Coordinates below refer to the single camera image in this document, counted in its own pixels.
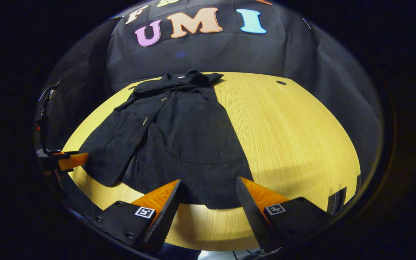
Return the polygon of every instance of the yellow table surface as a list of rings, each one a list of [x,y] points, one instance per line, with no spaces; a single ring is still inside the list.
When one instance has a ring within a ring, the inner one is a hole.
[[[324,105],[291,79],[219,73],[224,76],[214,86],[216,95],[227,110],[256,183],[289,199],[304,196],[324,211],[328,197],[340,189],[347,188],[345,203],[354,196],[359,160],[347,133]],[[125,87],[94,110],[64,150],[78,150],[137,84]],[[117,200],[132,202],[143,195],[122,183],[103,186],[80,166],[69,174],[101,209]],[[259,246],[242,208],[208,209],[191,204],[180,204],[165,242],[208,251]]]

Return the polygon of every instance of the black cloth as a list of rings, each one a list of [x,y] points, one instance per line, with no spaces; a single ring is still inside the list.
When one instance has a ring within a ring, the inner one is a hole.
[[[62,150],[81,122],[114,94],[106,84],[105,61],[112,30],[119,21],[108,20],[85,35],[60,59],[47,79],[43,91],[60,83],[48,105],[49,149]],[[37,117],[42,108],[40,102],[36,109]],[[40,148],[38,135],[35,136],[35,146]]]
[[[105,186],[122,181],[142,193],[181,179],[182,203],[240,206],[236,178],[253,177],[211,85],[222,76],[191,70],[138,84],[79,149],[89,153],[86,172]]]
[[[125,15],[112,32],[106,69],[114,92],[136,79],[162,75],[168,66],[174,73],[197,68],[202,72],[244,72],[292,79],[336,117],[351,138],[362,174],[370,172],[381,144],[381,106],[370,78],[337,40],[311,20],[277,3],[180,0],[157,7],[157,2],[134,7],[132,10],[148,5],[127,25]],[[222,31],[202,33],[199,28],[196,33],[171,38],[172,23],[166,17],[183,12],[193,18],[204,7],[218,8],[216,20]],[[261,26],[267,32],[241,31],[244,20],[236,12],[241,8],[260,12]],[[147,26],[150,38],[149,23],[155,20],[162,20],[160,39],[152,46],[140,46],[134,32]]]

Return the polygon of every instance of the letter m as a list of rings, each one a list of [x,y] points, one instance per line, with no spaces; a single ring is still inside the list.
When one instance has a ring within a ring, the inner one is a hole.
[[[200,31],[202,33],[222,31],[221,26],[218,25],[218,21],[216,20],[217,10],[218,8],[214,7],[201,8],[193,18],[185,13],[175,13],[168,16],[167,19],[171,20],[173,24],[173,34],[171,35],[171,38],[185,36],[187,32],[183,31],[183,26],[191,33],[196,33],[200,24]]]

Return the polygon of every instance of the cable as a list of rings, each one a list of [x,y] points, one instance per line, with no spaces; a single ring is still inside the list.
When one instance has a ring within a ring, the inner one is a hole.
[[[246,252],[248,252],[248,253],[250,253],[250,254],[252,254],[252,255],[261,255],[261,254],[259,254],[259,253],[251,253],[249,250],[246,250]]]
[[[89,220],[88,218],[86,218],[86,217],[85,217],[85,216],[83,216],[82,214],[80,214],[80,213],[78,213],[78,212],[74,211],[73,209],[70,209],[70,212],[71,212],[74,216],[76,216],[76,217],[79,217],[79,218],[82,218],[82,219]]]
[[[232,253],[234,254],[235,260],[238,260],[237,255],[235,254],[235,252],[232,251]]]
[[[78,211],[76,211],[76,210],[74,210],[73,209],[73,207],[71,207],[68,203],[66,203],[65,201],[61,201],[61,203],[66,207],[66,208],[68,208],[69,210],[71,210],[71,211],[74,211],[74,213],[76,213],[76,214],[78,214],[78,215],[81,215],[82,217],[84,217],[85,219],[91,219],[92,217],[89,217],[88,215],[85,215],[85,214],[81,214],[81,213],[79,213]]]
[[[41,94],[41,97],[39,97],[39,99],[38,99],[38,103],[41,101],[41,99],[43,98],[43,96],[44,96],[44,94],[46,93],[46,91],[51,90],[51,89],[54,89],[54,88],[57,88],[58,86],[59,86],[59,82],[57,82],[56,84],[54,84],[54,85],[52,85],[52,86],[48,87],[47,89],[45,89],[45,90],[43,91],[43,94]]]

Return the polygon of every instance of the screw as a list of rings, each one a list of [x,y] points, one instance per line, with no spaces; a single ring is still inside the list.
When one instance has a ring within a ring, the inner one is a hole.
[[[127,238],[129,238],[129,239],[133,239],[133,238],[134,238],[134,234],[133,234],[133,233],[131,233],[131,232],[127,232],[125,235],[126,235],[126,237],[127,237]]]

